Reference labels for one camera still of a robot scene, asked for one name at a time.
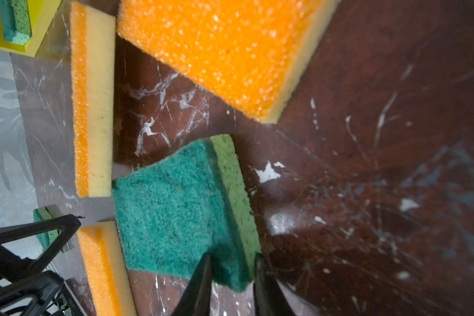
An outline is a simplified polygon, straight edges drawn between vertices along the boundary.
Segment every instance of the orange foam layer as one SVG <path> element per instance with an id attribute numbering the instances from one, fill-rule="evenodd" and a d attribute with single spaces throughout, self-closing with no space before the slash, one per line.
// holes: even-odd
<path id="1" fill-rule="evenodd" d="M 72 48 L 72 103 L 74 105 L 75 183 L 79 197 L 88 196 L 88 130 L 86 73 L 86 6 L 72 2 L 70 9 Z"/>
<path id="2" fill-rule="evenodd" d="M 102 229 L 82 228 L 77 237 L 97 314 L 121 316 Z"/>
<path id="3" fill-rule="evenodd" d="M 80 228 L 77 237 L 97 316 L 136 316 L 116 223 Z"/>
<path id="4" fill-rule="evenodd" d="M 246 116 L 274 122 L 325 28 L 311 32 L 312 25 L 328 23 L 333 3 L 122 0 L 118 34 Z M 330 11 L 327 18 L 319 13 L 324 6 Z M 309 36 L 314 44 L 305 42 Z M 299 66 L 296 57 L 304 46 L 309 49 Z M 295 67 L 303 68 L 290 78 Z"/>

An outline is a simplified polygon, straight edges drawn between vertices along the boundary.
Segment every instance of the sponge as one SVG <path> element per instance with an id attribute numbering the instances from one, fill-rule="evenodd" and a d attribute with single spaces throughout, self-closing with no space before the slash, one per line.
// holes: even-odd
<path id="1" fill-rule="evenodd" d="M 110 196 L 116 19 L 72 2 L 70 22 L 77 195 Z"/>
<path id="2" fill-rule="evenodd" d="M 260 242 L 229 135 L 117 179 L 113 196 L 127 268 L 191 278 L 210 252 L 216 282 L 241 292 L 253 280 Z"/>
<path id="3" fill-rule="evenodd" d="M 97 316 L 136 316 L 114 221 L 77 231 Z"/>
<path id="4" fill-rule="evenodd" d="M 118 34 L 247 117 L 277 123 L 339 0 L 122 0 Z"/>
<path id="5" fill-rule="evenodd" d="M 39 207 L 33 210 L 33 221 L 39 222 L 43 220 L 53 219 L 46 207 Z M 58 237 L 58 230 L 48 231 L 46 233 L 37 234 L 37 239 L 42 246 L 42 249 L 46 250 Z M 69 240 L 62 248 L 62 252 L 67 252 L 74 248 L 74 244 Z"/>
<path id="6" fill-rule="evenodd" d="M 24 45 L 32 37 L 27 0 L 0 0 L 4 40 Z"/>

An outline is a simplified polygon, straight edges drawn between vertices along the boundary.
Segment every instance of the white paint speck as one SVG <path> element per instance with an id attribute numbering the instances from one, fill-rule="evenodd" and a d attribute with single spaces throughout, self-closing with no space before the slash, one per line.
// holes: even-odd
<path id="1" fill-rule="evenodd" d="M 265 183 L 269 180 L 274 180 L 281 177 L 281 175 L 275 172 L 275 170 L 272 168 L 270 161 L 267 161 L 267 165 L 265 166 L 264 170 L 255 169 L 255 171 L 256 174 L 258 174 L 258 177 L 260 178 L 260 183 Z"/>
<path id="2" fill-rule="evenodd" d="M 398 272 L 395 276 L 399 280 L 407 280 L 411 277 L 411 274 L 407 271 L 401 271 L 401 272 Z"/>
<path id="3" fill-rule="evenodd" d="M 351 122 L 351 115 L 348 115 L 348 116 L 346 117 L 345 121 L 346 121 L 346 130 L 348 131 L 349 136 L 351 137 L 351 139 L 352 139 L 355 143 L 359 144 L 358 138 L 357 138 L 356 135 L 353 133 L 353 131 L 351 131 L 351 126 L 349 125 L 349 123 Z"/>
<path id="4" fill-rule="evenodd" d="M 413 67 L 414 67 L 414 65 L 410 64 L 407 68 L 405 68 L 404 73 L 402 74 L 402 76 L 400 76 L 400 80 L 406 79 L 411 74 L 411 71 L 412 71 Z"/>
<path id="5" fill-rule="evenodd" d="M 381 137 L 381 128 L 385 124 L 386 112 L 390 109 L 390 107 L 392 106 L 392 104 L 395 102 L 396 99 L 397 99 L 397 92 L 393 92 L 391 98 L 383 107 L 383 110 L 381 110 L 381 114 L 379 115 L 378 123 L 376 125 L 376 134 L 374 135 L 374 148 L 378 147 L 379 138 Z"/>
<path id="6" fill-rule="evenodd" d="M 399 206 L 402 212 L 410 210 L 411 208 L 418 208 L 418 207 L 419 207 L 419 204 L 411 199 L 402 199 L 400 201 L 400 206 Z"/>
<path id="7" fill-rule="evenodd" d="M 163 137 L 163 140 L 167 144 L 169 148 L 172 148 L 172 145 L 170 143 L 169 138 L 167 137 L 167 134 L 165 132 L 153 132 L 151 130 L 151 126 L 155 123 L 155 120 L 153 117 L 147 122 L 144 123 L 142 126 L 142 129 L 139 132 L 139 135 L 137 136 L 137 146 L 135 148 L 134 154 L 138 157 L 142 152 L 144 152 L 144 134 L 147 136 L 154 136 L 154 135 L 160 135 Z"/>
<path id="8" fill-rule="evenodd" d="M 313 110 L 312 122 L 314 124 L 314 128 L 316 130 L 319 130 L 318 120 L 316 119 L 316 102 L 314 101 L 314 98 L 311 98 L 311 109 Z"/>
<path id="9" fill-rule="evenodd" d="M 351 295 L 351 300 L 352 300 L 353 303 L 355 304 L 356 309 L 358 309 L 358 311 L 360 312 L 360 306 L 358 306 L 358 299 L 356 298 L 356 296 Z"/>
<path id="10" fill-rule="evenodd" d="M 65 197 L 65 199 L 69 199 L 69 200 L 77 200 L 76 196 L 75 195 L 70 195 L 70 194 L 67 194 L 65 192 L 65 190 L 63 189 L 62 186 L 58 186 L 58 189 L 62 191 L 63 193 L 63 196 Z"/>
<path id="11" fill-rule="evenodd" d="M 323 218 L 321 218 L 320 216 L 315 216 L 314 217 L 314 220 L 318 223 L 322 223 L 323 225 L 326 225 L 327 222 L 323 220 Z"/>
<path id="12" fill-rule="evenodd" d="M 190 92 L 183 93 L 181 95 L 181 100 L 179 101 L 179 107 L 181 110 L 185 110 L 187 108 L 192 107 L 190 105 L 191 100 L 193 100 L 193 96 L 195 95 L 196 89 L 191 90 Z"/>
<path id="13" fill-rule="evenodd" d="M 297 291 L 297 287 L 293 284 L 290 284 L 290 283 L 286 283 L 286 285 L 288 285 L 288 287 L 292 290 L 292 291 Z"/>
<path id="14" fill-rule="evenodd" d="M 340 227 L 339 229 L 344 233 L 344 235 L 346 235 L 346 239 L 349 239 L 349 237 L 351 237 L 351 235 L 353 235 L 353 233 L 355 232 L 354 227 L 350 227 L 347 231 L 342 227 Z"/>

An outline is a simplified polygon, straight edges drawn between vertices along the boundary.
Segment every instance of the green scouring pad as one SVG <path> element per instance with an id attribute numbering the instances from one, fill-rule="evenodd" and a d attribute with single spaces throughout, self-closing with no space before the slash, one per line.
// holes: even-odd
<path id="1" fill-rule="evenodd" d="M 32 37 L 27 0 L 0 0 L 4 40 L 24 45 Z"/>
<path id="2" fill-rule="evenodd" d="M 244 291 L 261 252 L 229 135 L 197 140 L 113 185 L 127 268 L 191 278 L 210 252 L 214 280 Z"/>

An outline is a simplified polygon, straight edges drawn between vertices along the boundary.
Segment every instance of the black metal frame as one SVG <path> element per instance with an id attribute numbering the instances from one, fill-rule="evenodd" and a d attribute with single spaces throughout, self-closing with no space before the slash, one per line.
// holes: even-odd
<path id="1" fill-rule="evenodd" d="M 12 282 L 6 287 L 0 287 L 0 310 L 30 297 L 32 301 L 21 315 L 37 316 L 45 312 L 49 302 L 63 288 L 63 279 L 54 272 L 42 271 L 80 226 L 81 222 L 75 216 L 65 215 L 37 223 L 0 228 L 0 280 Z M 52 230 L 58 230 L 58 237 L 36 259 L 21 259 L 2 246 L 4 243 Z"/>
<path id="2" fill-rule="evenodd" d="M 253 284 L 256 316 L 295 316 L 275 276 L 260 254 L 256 255 Z M 171 316 L 208 316 L 211 300 L 211 256 L 205 253 Z"/>

